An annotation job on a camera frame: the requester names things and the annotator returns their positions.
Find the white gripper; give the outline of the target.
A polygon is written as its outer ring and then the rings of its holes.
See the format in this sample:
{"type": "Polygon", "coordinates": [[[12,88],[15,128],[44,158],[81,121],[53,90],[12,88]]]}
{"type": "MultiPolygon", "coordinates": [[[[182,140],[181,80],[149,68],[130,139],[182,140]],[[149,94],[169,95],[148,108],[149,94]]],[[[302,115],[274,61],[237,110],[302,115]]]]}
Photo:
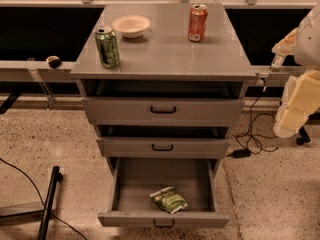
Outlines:
{"type": "MultiPolygon", "coordinates": [[[[293,55],[297,29],[276,43],[272,52],[280,56],[293,55]]],[[[307,70],[299,77],[290,76],[285,84],[281,105],[273,131],[276,136],[289,138],[298,133],[309,116],[320,108],[320,71],[307,70]]]]}

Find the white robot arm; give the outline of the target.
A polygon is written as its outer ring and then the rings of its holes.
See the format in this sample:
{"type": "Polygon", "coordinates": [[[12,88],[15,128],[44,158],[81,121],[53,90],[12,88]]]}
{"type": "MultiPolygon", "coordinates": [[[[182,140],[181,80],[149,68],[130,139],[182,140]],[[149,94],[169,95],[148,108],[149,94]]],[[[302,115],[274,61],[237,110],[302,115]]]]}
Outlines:
{"type": "Polygon", "coordinates": [[[279,57],[293,55],[294,61],[306,69],[299,77],[290,76],[286,82],[273,127],[276,136],[289,138],[320,108],[320,4],[276,43],[272,52],[276,55],[273,67],[280,67],[279,57]]]}

